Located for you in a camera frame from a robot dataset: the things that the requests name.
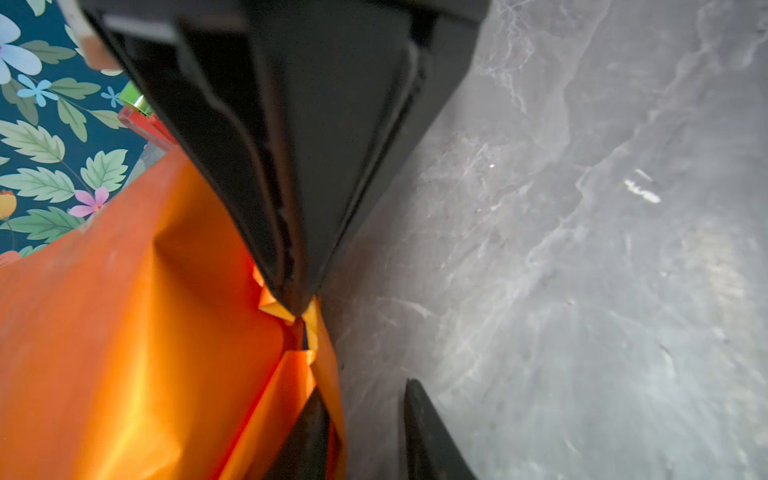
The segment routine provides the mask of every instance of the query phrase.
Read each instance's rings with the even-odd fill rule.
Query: floral tablecloth
[[[84,223],[141,170],[146,142],[118,120],[127,77],[91,70],[51,1],[0,6],[0,266]]]

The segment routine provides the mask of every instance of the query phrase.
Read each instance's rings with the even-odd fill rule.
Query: gray tabletop
[[[422,380],[479,478],[768,478],[768,3],[496,2],[336,264],[349,475]]]

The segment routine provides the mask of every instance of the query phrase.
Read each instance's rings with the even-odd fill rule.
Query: green bottle cap
[[[132,81],[129,81],[128,84],[125,85],[125,88],[120,92],[118,98],[124,104],[132,106],[146,116],[152,115],[152,112],[154,111],[152,105],[149,104]]]

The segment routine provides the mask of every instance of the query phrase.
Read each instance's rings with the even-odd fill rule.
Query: black plastic part
[[[81,0],[297,316],[464,77],[488,3]]]
[[[330,415],[315,388],[263,480],[324,480],[328,463]],[[249,469],[244,478],[257,478]]]
[[[403,416],[410,480],[475,480],[419,380],[406,383]]]

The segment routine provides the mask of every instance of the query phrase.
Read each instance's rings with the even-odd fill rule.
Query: orange plastic packaging
[[[315,388],[343,478],[319,308],[309,350],[305,322],[259,310],[253,262],[178,148],[0,285],[0,478],[259,478]]]

